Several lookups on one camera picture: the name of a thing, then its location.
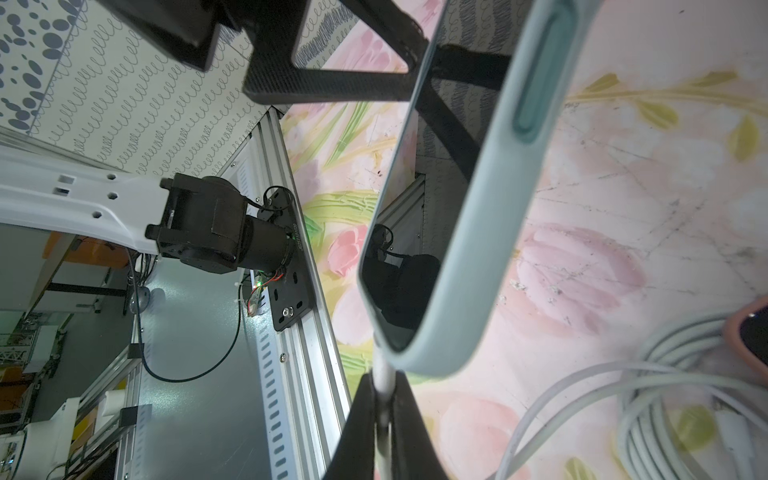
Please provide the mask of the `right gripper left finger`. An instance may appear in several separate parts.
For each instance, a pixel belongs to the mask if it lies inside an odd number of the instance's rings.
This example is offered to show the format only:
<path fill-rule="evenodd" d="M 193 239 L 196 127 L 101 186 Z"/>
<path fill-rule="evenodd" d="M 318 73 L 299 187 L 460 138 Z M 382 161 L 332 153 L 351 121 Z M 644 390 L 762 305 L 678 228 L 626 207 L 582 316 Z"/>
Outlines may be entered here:
<path fill-rule="evenodd" d="M 372 480 L 375 475 L 375 447 L 378 401 L 371 373 L 358 384 L 336 450 L 324 480 Z"/>

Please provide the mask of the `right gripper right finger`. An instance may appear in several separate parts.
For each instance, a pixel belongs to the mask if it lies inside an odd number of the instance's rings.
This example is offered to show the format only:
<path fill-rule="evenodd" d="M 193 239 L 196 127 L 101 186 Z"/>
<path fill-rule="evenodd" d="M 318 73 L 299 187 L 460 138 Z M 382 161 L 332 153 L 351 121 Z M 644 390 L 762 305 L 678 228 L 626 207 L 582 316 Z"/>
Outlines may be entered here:
<path fill-rule="evenodd" d="M 398 371 L 390 404 L 394 479 L 446 480 L 406 375 Z"/>

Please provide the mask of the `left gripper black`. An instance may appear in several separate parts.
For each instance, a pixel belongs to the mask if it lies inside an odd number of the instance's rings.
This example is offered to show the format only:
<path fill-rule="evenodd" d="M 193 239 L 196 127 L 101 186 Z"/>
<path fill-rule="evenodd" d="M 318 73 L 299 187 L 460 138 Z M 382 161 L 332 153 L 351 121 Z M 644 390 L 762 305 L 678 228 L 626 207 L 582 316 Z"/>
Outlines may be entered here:
<path fill-rule="evenodd" d="M 243 30 L 253 45 L 243 92 L 267 104 L 405 101 L 428 40 L 392 1 L 342 3 L 406 63 L 403 74 L 299 68 L 293 63 L 308 13 L 306 1 L 103 0 L 101 5 L 169 58 L 207 71 L 223 27 Z"/>

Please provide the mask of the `phone with green case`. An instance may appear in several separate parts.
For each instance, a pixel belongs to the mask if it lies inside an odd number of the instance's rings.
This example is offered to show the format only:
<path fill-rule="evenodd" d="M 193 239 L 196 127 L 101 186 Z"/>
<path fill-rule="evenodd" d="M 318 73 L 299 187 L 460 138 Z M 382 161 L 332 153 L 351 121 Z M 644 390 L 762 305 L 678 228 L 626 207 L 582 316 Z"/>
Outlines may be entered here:
<path fill-rule="evenodd" d="M 539 182 L 596 1 L 450 1 L 360 257 L 381 363 L 473 355 Z"/>

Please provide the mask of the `phone with pink case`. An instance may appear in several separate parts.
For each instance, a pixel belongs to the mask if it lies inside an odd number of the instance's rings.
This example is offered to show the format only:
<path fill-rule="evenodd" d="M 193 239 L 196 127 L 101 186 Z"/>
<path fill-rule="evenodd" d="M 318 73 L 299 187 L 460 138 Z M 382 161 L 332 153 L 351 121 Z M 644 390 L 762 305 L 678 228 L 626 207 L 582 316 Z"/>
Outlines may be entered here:
<path fill-rule="evenodd" d="M 767 297 L 763 296 L 731 314 L 723 337 L 733 353 L 767 384 Z"/>

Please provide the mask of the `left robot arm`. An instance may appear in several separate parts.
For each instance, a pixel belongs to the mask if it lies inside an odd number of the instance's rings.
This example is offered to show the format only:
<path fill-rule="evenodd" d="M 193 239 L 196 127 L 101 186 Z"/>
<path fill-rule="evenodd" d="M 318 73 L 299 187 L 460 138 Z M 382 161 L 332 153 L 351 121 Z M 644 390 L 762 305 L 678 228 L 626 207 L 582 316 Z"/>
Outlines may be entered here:
<path fill-rule="evenodd" d="M 178 13 L 216 21 L 209 67 L 163 52 L 98 1 L 1 5 L 1 129 L 73 155 L 104 172 L 99 200 L 77 199 L 78 180 L 50 170 L 46 207 L 31 226 L 146 247 L 177 173 L 213 175 L 235 156 L 268 110 L 243 85 L 276 33 L 299 68 L 403 74 L 395 49 L 341 1 L 179 1 Z M 357 261 L 405 122 L 398 102 L 290 106 L 280 126 L 316 255 Z"/>

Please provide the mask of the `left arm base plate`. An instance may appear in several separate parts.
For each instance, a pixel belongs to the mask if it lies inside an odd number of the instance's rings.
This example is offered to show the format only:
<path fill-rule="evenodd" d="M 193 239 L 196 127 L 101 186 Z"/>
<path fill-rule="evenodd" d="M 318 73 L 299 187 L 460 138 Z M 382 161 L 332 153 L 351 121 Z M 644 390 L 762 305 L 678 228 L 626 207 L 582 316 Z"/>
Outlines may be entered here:
<path fill-rule="evenodd" d="M 299 322 L 316 306 L 316 296 L 309 268 L 309 247 L 305 226 L 294 193 L 284 186 L 273 185 L 264 191 L 266 210 L 258 218 L 281 227 L 287 235 L 289 249 L 280 267 L 268 271 L 265 282 L 273 328 L 286 330 Z"/>

